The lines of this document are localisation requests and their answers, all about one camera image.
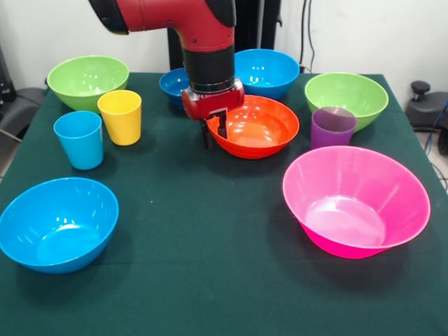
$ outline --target green tablecloth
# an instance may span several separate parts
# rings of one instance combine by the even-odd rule
[[[408,166],[433,210],[417,239],[365,260],[319,250],[283,201],[283,172],[309,148],[310,75],[284,100],[299,135],[259,161],[204,150],[199,124],[169,108],[159,77],[131,75],[143,136],[117,147],[105,132],[104,163],[89,172],[66,159],[53,123],[68,108],[48,94],[0,185],[0,211],[36,183],[84,176],[116,193],[120,219],[103,255],[75,274],[35,273],[1,255],[0,335],[448,333],[448,198],[383,76],[371,78],[391,102],[353,144]]]

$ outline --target plastic bowl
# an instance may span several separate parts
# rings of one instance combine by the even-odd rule
[[[48,74],[50,89],[73,110],[99,113],[98,98],[126,88],[127,65],[107,56],[82,56],[57,65]]]
[[[299,64],[285,53],[249,49],[235,54],[235,76],[248,95],[282,98],[299,76]]]
[[[182,105],[182,90],[190,85],[187,71],[179,68],[167,72],[159,80],[160,89],[168,96],[169,101],[178,109],[184,110]]]
[[[62,274],[90,264],[106,247],[118,201],[100,182],[59,178],[30,188],[0,217],[0,248],[15,262]]]
[[[340,107],[356,117],[355,132],[368,126],[389,103],[385,89],[370,78],[355,73],[323,73],[305,85],[311,112],[323,107]]]
[[[343,258],[366,258],[407,243],[431,214],[428,194],[412,172],[352,146],[300,156],[286,170],[283,195],[308,237]]]
[[[219,118],[207,120],[210,133],[225,151],[239,158],[260,159],[279,152],[299,132],[299,119],[285,105],[246,95],[240,108],[227,112],[227,139],[218,135]]]

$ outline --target magenta bowl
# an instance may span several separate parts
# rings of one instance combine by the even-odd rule
[[[417,237],[431,203],[413,173],[353,146],[311,150],[287,168],[283,196],[308,237],[334,256],[373,256]]]

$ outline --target plastic cup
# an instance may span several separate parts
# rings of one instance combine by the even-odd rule
[[[89,170],[103,162],[102,120],[97,113],[70,112],[57,119],[53,129],[73,167]]]
[[[356,128],[356,117],[339,107],[324,107],[311,118],[311,149],[346,146]]]
[[[141,98],[129,90],[117,90],[98,99],[98,108],[113,143],[135,144],[141,136]]]

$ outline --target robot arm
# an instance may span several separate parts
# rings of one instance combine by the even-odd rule
[[[181,39],[190,87],[183,105],[194,120],[220,116],[243,104],[235,78],[235,0],[89,0],[115,34],[171,27]]]

